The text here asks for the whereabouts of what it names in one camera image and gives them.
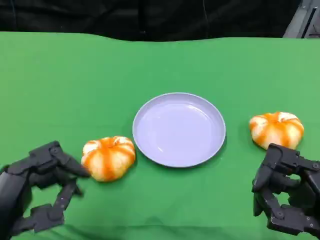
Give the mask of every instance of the green backdrop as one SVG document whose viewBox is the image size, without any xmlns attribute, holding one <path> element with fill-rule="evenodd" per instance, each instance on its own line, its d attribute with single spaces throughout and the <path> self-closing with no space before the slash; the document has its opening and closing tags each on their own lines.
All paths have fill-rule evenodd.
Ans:
<svg viewBox="0 0 320 240">
<path fill-rule="evenodd" d="M 0 166 L 52 140 L 81 158 L 88 140 L 132 137 L 138 109 L 168 92 L 206 98 L 222 113 L 227 140 L 195 168 L 146 159 L 114 182 L 79 180 L 65 225 L 14 240 L 286 240 L 253 217 L 252 179 L 264 150 L 249 120 L 296 114 L 305 127 L 301 154 L 320 156 L 320 41 L 221 38 L 126 42 L 85 34 L 0 33 Z M 53 203 L 59 187 L 33 190 L 31 207 Z M 313 239 L 301 234 L 302 239 Z"/>
</svg>

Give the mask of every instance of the black curtain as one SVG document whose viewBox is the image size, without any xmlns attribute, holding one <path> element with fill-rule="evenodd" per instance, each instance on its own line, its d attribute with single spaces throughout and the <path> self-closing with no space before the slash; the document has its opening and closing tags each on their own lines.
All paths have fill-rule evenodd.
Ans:
<svg viewBox="0 0 320 240">
<path fill-rule="evenodd" d="M 0 31 L 89 33 L 129 41 L 273 37 L 300 0 L 0 0 Z"/>
</svg>

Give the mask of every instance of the table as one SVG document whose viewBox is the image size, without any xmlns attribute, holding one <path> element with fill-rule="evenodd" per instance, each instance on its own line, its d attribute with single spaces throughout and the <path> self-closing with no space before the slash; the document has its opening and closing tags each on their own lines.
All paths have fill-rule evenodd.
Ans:
<svg viewBox="0 0 320 240">
<path fill-rule="evenodd" d="M 265 112 L 296 114 L 305 126 L 302 155 L 319 159 L 320 41 L 152 43 L 2 32 L 0 45 L 1 166 L 52 140 L 79 160 L 88 140 L 131 138 L 141 105 L 168 92 L 206 98 L 227 128 L 224 147 L 209 162 L 171 169 L 138 152 L 137 164 L 121 180 L 79 180 L 85 197 L 72 199 L 65 225 L 12 239 L 314 239 L 268 230 L 264 215 L 253 217 L 251 183 L 265 151 L 252 143 L 248 122 Z M 30 207 L 53 203 L 59 190 L 34 189 Z"/>
</svg>

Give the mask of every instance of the plate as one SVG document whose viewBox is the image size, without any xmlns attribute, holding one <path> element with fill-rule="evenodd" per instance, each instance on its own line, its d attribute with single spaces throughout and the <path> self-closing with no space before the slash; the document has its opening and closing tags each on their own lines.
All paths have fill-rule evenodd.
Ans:
<svg viewBox="0 0 320 240">
<path fill-rule="evenodd" d="M 218 109 L 200 96 L 174 92 L 144 104 L 133 121 L 133 138 L 152 161 L 186 168 L 212 158 L 222 147 L 226 124 Z"/>
</svg>

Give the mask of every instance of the green tablecloth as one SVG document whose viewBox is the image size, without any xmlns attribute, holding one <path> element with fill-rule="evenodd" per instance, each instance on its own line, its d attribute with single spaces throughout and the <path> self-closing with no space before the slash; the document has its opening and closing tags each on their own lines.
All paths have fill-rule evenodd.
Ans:
<svg viewBox="0 0 320 240">
<path fill-rule="evenodd" d="M 146 159 L 114 183 L 79 180 L 65 225 L 15 240 L 283 240 L 253 217 L 251 183 L 265 152 L 251 141 L 253 115 L 285 111 L 305 126 L 299 149 L 319 149 L 320 41 L 222 38 L 125 42 L 85 34 L 0 33 L 0 165 L 59 140 L 81 158 L 88 140 L 132 137 L 147 100 L 189 92 L 224 116 L 227 142 L 208 163 L 168 169 Z M 32 206 L 59 187 L 33 190 Z M 302 234 L 299 239 L 312 239 Z"/>
</svg>

